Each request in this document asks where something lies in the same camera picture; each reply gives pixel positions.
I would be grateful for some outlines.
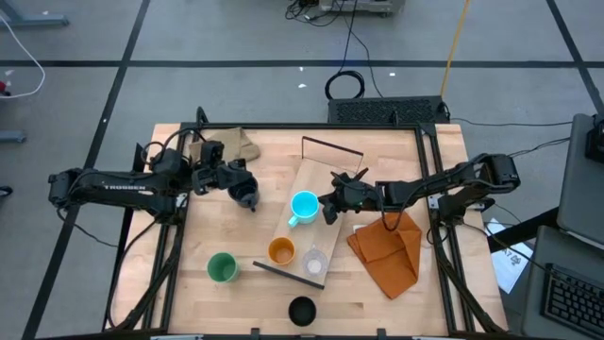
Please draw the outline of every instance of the blue cup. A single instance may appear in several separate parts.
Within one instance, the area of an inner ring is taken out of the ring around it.
[[[294,216],[288,222],[291,228],[297,226],[298,223],[314,222],[319,214],[319,198],[309,191],[296,193],[292,197],[292,213]]]

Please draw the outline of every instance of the cable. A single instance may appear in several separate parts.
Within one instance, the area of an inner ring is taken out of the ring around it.
[[[57,216],[59,217],[59,219],[61,221],[63,221],[64,224],[70,225],[70,226],[76,228],[77,230],[82,231],[82,233],[84,233],[84,235],[92,238],[95,242],[97,242],[97,243],[99,243],[101,245],[107,246],[107,247],[117,247],[116,245],[113,245],[111,243],[108,243],[108,242],[100,240],[98,237],[96,237],[96,236],[92,235],[91,233],[87,232],[85,229],[83,229],[82,227],[80,227],[78,224],[76,224],[76,223],[68,223],[67,221],[65,221],[65,216],[63,216],[62,214],[60,214],[60,208],[57,209]]]
[[[117,287],[117,281],[120,278],[120,271],[122,269],[122,264],[124,263],[124,259],[126,258],[126,254],[141,237],[143,237],[148,231],[151,230],[151,228],[153,226],[155,226],[156,222],[157,222],[157,220],[154,219],[153,222],[151,222],[151,224],[146,226],[143,229],[143,231],[139,232],[139,234],[136,235],[136,237],[134,237],[132,239],[132,241],[124,249],[124,252],[122,253],[122,256],[120,257],[120,261],[115,266],[115,276],[113,277],[113,280],[111,282],[111,287],[109,288],[109,303],[107,304],[107,310],[105,311],[105,314],[107,316],[107,321],[113,328],[115,328],[115,324],[113,323],[113,319],[111,317],[111,305],[113,304],[113,295],[115,294],[115,288]]]
[[[471,125],[475,125],[475,126],[479,126],[479,127],[557,127],[557,126],[573,124],[572,121],[571,122],[560,122],[560,123],[545,123],[545,124],[525,124],[525,123],[495,124],[495,123],[475,123],[475,122],[471,122],[464,118],[451,118],[451,120],[462,121],[467,124],[471,124]]]
[[[350,45],[350,36],[352,35],[352,26],[355,24],[355,15],[357,13],[357,4],[358,3],[359,3],[359,0],[355,0],[355,5],[352,8],[352,18],[350,19],[350,26],[348,27],[348,37],[346,38],[346,47],[344,49],[344,58],[342,59],[342,65],[340,66],[340,70],[338,70],[338,72],[336,72],[336,74],[333,75],[325,84],[325,96],[329,100],[333,99],[333,97],[331,96],[331,93],[330,93],[331,82],[341,76],[354,77],[359,82],[360,89],[359,89],[359,92],[354,96],[354,98],[362,98],[365,94],[365,80],[363,79],[362,75],[359,72],[352,71],[352,70],[342,72],[342,70],[346,64],[346,57],[348,56],[348,46]]]
[[[443,84],[441,85],[441,98],[445,98],[446,82],[449,80],[449,71],[451,70],[451,61],[453,60],[453,56],[455,56],[455,50],[457,49],[457,42],[460,39],[461,28],[463,27],[463,22],[465,21],[465,14],[467,13],[469,6],[470,6],[470,0],[465,0],[465,3],[463,4],[463,11],[461,12],[460,21],[457,23],[457,30],[455,31],[455,38],[453,38],[453,45],[451,46],[451,51],[449,52],[449,58],[446,60],[445,77],[443,78]]]
[[[553,141],[545,142],[543,144],[539,144],[539,145],[533,147],[532,149],[520,150],[520,151],[512,152],[508,156],[510,156],[512,158],[515,158],[515,157],[518,157],[518,156],[524,156],[524,155],[526,155],[528,153],[531,153],[533,151],[537,151],[540,148],[544,148],[544,147],[548,147],[548,146],[553,146],[553,145],[560,145],[560,144],[566,143],[568,141],[570,141],[570,137],[560,138],[560,139],[557,139],[557,140],[553,140]]]
[[[484,231],[484,230],[483,230],[483,229],[481,229],[480,227],[472,226],[472,225],[469,225],[469,224],[467,224],[467,223],[465,223],[465,222],[464,222],[464,223],[462,223],[462,225],[463,225],[463,226],[466,226],[466,227],[470,227],[471,229],[474,229],[474,230],[478,230],[478,231],[482,232],[482,233],[483,233],[483,234],[484,234],[486,237],[489,237],[489,236],[493,237],[493,240],[495,240],[495,242],[497,242],[497,243],[498,243],[500,246],[502,246],[502,247],[504,247],[504,248],[506,248],[506,249],[509,249],[509,250],[511,250],[511,251],[513,251],[513,252],[515,252],[516,254],[520,255],[520,256],[521,256],[521,257],[523,257],[525,260],[527,260],[527,261],[530,263],[530,265],[534,265],[534,266],[536,266],[537,268],[539,268],[539,269],[543,270],[543,271],[544,271],[544,273],[546,273],[546,274],[548,274],[548,275],[551,275],[551,276],[553,276],[553,277],[555,277],[555,278],[557,278],[557,279],[559,279],[559,278],[560,278],[560,277],[558,277],[558,273],[557,273],[555,270],[549,270],[549,269],[545,268],[544,266],[542,266],[542,265],[540,265],[540,264],[538,264],[538,263],[534,262],[534,261],[533,261],[533,260],[532,260],[532,259],[531,259],[529,256],[525,255],[525,254],[524,254],[524,253],[522,253],[521,251],[518,251],[518,250],[514,249],[512,246],[508,246],[508,245],[506,245],[505,243],[501,242],[501,240],[499,240],[499,239],[498,239],[498,238],[495,236],[495,234],[494,234],[494,233],[493,233],[493,232],[492,232],[492,231],[489,229],[489,223],[485,223],[485,225],[484,225],[484,228],[485,228],[485,229],[487,229],[488,233],[487,233],[487,231]],[[604,298],[599,297],[599,296],[595,295],[594,293],[592,293],[592,292],[590,292],[590,291],[588,291],[588,290],[585,290],[585,289],[580,288],[580,287],[577,287],[577,286],[576,286],[576,287],[574,287],[574,288],[576,288],[576,289],[578,289],[578,290],[582,291],[584,294],[586,294],[586,295],[588,295],[588,296],[590,296],[590,297],[592,297],[592,298],[594,298],[594,299],[597,299],[597,300],[600,300],[600,301],[604,301]]]
[[[149,142],[147,144],[144,145],[143,147],[143,152],[141,152],[141,160],[144,162],[145,165],[153,165],[159,161],[161,161],[161,159],[163,158],[163,153],[166,150],[166,148],[168,147],[168,145],[170,144],[170,142],[172,142],[172,140],[176,137],[176,136],[180,136],[183,132],[193,132],[197,137],[199,137],[199,139],[201,139],[202,142],[205,142],[206,139],[204,138],[204,136],[201,134],[201,132],[199,132],[197,127],[185,127],[185,128],[181,128],[180,130],[174,132],[173,134],[171,134],[165,142],[161,143],[161,142]],[[159,147],[161,147],[161,150],[158,152],[158,156],[154,159],[152,159],[151,161],[147,161],[146,159],[146,155],[147,155],[147,150],[149,148],[149,146],[151,145],[159,145]]]
[[[348,29],[350,29],[352,36],[355,37],[357,42],[359,42],[361,46],[365,49],[365,54],[367,55],[367,65],[369,65],[369,72],[371,73],[371,81],[374,83],[374,88],[376,89],[377,94],[379,94],[379,97],[383,98],[384,96],[379,91],[378,85],[376,84],[376,78],[374,77],[374,68],[371,66],[371,56],[369,55],[369,48],[367,48],[367,46],[361,41],[361,38],[357,37],[355,32],[352,30],[352,26],[348,25],[346,17],[343,16],[343,18],[344,22],[346,23],[346,26],[348,26]]]
[[[36,64],[36,66],[38,66],[38,68],[40,68],[40,72],[42,72],[42,79],[40,80],[40,84],[38,84],[38,87],[36,87],[36,90],[34,90],[32,92],[29,92],[29,93],[13,94],[11,96],[2,96],[2,95],[0,95],[0,99],[16,99],[16,98],[21,98],[21,97],[26,97],[26,96],[29,96],[29,95],[32,95],[32,94],[36,94],[40,90],[40,88],[42,87],[42,85],[44,84],[44,81],[46,80],[46,73],[44,72],[44,69],[42,68],[42,66],[40,65],[40,63],[31,55],[31,53],[29,53],[29,51],[27,51],[27,49],[23,46],[23,44],[21,43],[21,41],[19,41],[19,39],[15,35],[15,32],[12,31],[12,28],[10,27],[10,25],[7,23],[7,21],[4,19],[4,17],[2,15],[0,15],[0,19],[2,20],[2,22],[4,23],[4,25],[7,27],[8,32],[10,32],[10,35],[15,40],[15,42],[17,42],[17,44],[19,45],[19,47],[21,47],[21,49]]]
[[[313,21],[329,15],[331,13],[331,11],[333,10],[335,4],[337,4],[337,0],[333,0],[331,2],[331,8],[328,11],[326,11],[325,13],[319,14],[319,15],[315,15],[313,17],[309,17],[308,15],[304,15],[304,18],[306,19],[306,22],[303,22],[303,21],[300,21],[300,20],[298,20],[298,21],[300,21],[301,23],[305,23],[305,24],[309,24],[309,25],[315,26],[315,27],[329,26],[329,25],[333,24],[333,22],[335,22],[336,19],[338,19],[338,17],[342,14],[342,9],[343,9],[344,6],[338,4],[338,6],[340,7],[340,9],[336,12],[336,15],[334,15],[333,18],[331,18],[330,21],[328,21],[328,22],[326,22],[324,24],[315,24]]]
[[[522,220],[520,220],[520,218],[518,218],[518,216],[516,216],[513,212],[511,212],[509,209],[502,207],[500,205],[498,205],[497,203],[493,203],[497,208],[501,209],[502,211],[509,213],[513,218],[516,219],[516,221],[518,221],[518,223],[522,223]]]
[[[365,79],[362,77],[362,74],[354,70],[348,70],[338,71],[337,74],[331,76],[331,78],[327,80],[327,83],[325,84],[325,96],[327,97],[327,99],[333,99],[333,96],[331,96],[331,83],[333,82],[333,80],[341,76],[353,77],[359,82],[359,92],[355,94],[353,98],[363,98],[365,96]]]

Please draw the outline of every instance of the paper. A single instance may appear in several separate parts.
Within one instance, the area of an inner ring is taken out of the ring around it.
[[[500,225],[499,222],[493,218],[491,219],[491,222],[489,222],[489,228],[485,231],[490,235],[491,232],[497,234],[503,229],[505,229],[505,227]],[[532,249],[525,246],[523,243],[514,245],[512,248],[527,255],[529,258],[532,256]],[[499,288],[509,294],[529,261],[509,249],[499,250],[491,254],[491,258],[493,260],[493,266],[495,267],[497,284],[499,285]]]

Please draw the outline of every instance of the orange cloth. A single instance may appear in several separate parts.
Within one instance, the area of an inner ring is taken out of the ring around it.
[[[386,214],[389,227],[397,216],[397,213]],[[396,298],[417,282],[421,238],[422,231],[404,212],[394,231],[387,231],[380,218],[357,229],[347,240],[384,294]]]

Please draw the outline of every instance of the white cable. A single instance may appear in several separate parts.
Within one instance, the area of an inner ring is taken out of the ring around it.
[[[34,63],[40,68],[40,71],[42,72],[42,80],[40,80],[40,84],[38,85],[38,87],[36,88],[36,90],[34,90],[34,91],[30,92],[30,93],[19,93],[19,94],[14,94],[14,95],[11,95],[11,96],[0,95],[0,100],[1,99],[16,99],[16,98],[21,98],[21,97],[25,97],[25,96],[29,96],[29,95],[35,94],[35,93],[37,93],[40,90],[40,88],[44,84],[44,81],[46,80],[46,73],[44,72],[44,69],[38,63],[38,61],[29,53],[29,51],[27,51],[27,49],[19,41],[19,39],[15,35],[15,32],[12,31],[12,28],[10,28],[10,25],[7,23],[7,21],[4,19],[4,17],[2,15],[0,15],[0,19],[2,19],[2,22],[4,22],[4,25],[7,26],[8,32],[10,32],[10,35],[12,35],[12,38],[14,38],[15,42],[17,42],[19,44],[19,46],[21,47],[21,49],[24,50],[24,52],[34,61]]]

